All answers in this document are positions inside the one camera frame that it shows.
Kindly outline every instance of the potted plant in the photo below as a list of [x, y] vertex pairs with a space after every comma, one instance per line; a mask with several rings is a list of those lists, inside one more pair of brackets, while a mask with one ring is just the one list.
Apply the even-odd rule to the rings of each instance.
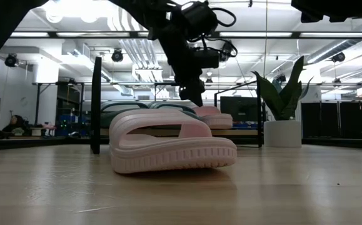
[[257, 82], [261, 86], [261, 97], [274, 115], [276, 121], [264, 123], [264, 144], [267, 147], [301, 147], [301, 124], [293, 120], [298, 101], [308, 92], [299, 82], [303, 70], [304, 57], [296, 61], [288, 83], [283, 89], [277, 88], [256, 71]]

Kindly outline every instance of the computer screen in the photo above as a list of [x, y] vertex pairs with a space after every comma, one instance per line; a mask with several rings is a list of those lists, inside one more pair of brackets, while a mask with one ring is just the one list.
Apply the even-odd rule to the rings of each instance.
[[221, 97], [221, 112], [232, 115], [233, 121], [258, 121], [256, 97]]

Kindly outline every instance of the person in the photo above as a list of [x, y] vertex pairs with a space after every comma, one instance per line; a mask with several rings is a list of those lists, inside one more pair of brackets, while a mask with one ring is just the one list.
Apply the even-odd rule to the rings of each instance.
[[3, 132], [12, 133], [14, 130], [16, 133], [25, 132], [25, 120], [18, 115], [11, 116], [10, 123], [3, 129]]

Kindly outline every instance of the wooden floor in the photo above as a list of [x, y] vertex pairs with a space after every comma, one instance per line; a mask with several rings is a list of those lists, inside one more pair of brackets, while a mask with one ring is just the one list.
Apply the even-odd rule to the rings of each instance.
[[122, 176], [107, 147], [0, 151], [0, 224], [362, 224], [362, 149], [240, 148], [222, 169]]

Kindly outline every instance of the snake plant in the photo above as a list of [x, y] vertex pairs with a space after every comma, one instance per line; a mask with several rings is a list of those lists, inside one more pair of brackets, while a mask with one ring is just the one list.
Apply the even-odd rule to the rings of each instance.
[[261, 97], [274, 115], [275, 120], [290, 120], [298, 107], [298, 101], [307, 95], [309, 84], [303, 89], [299, 77], [303, 71], [304, 56], [296, 61], [293, 66], [291, 77], [282, 90], [276, 89], [274, 84], [260, 76], [256, 71], [252, 71], [257, 77], [257, 82], [261, 86]]

